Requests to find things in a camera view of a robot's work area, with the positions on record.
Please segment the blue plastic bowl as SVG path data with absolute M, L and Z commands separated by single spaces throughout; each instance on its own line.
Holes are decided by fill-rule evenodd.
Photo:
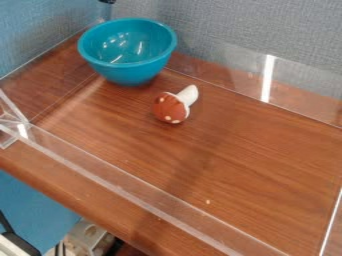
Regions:
M 123 86 L 148 83 L 178 46 L 173 28 L 147 18 L 120 18 L 88 29 L 78 51 L 92 69 Z

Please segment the red white toy mushroom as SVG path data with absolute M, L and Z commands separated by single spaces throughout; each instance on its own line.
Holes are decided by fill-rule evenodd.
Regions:
M 199 98 L 195 85 L 189 85 L 178 94 L 162 92 L 152 104 L 152 113 L 159 121 L 170 124 L 182 123 L 190 116 L 190 107 Z

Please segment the grey power strip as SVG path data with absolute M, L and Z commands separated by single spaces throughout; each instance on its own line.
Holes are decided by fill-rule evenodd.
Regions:
M 104 256 L 115 236 L 100 226 L 82 219 L 54 248 L 54 256 Z

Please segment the clear acrylic tray wall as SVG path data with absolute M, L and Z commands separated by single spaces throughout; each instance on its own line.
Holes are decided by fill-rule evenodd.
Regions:
M 123 86 L 86 31 L 0 79 L 0 168 L 148 256 L 342 256 L 342 74 L 225 45 Z

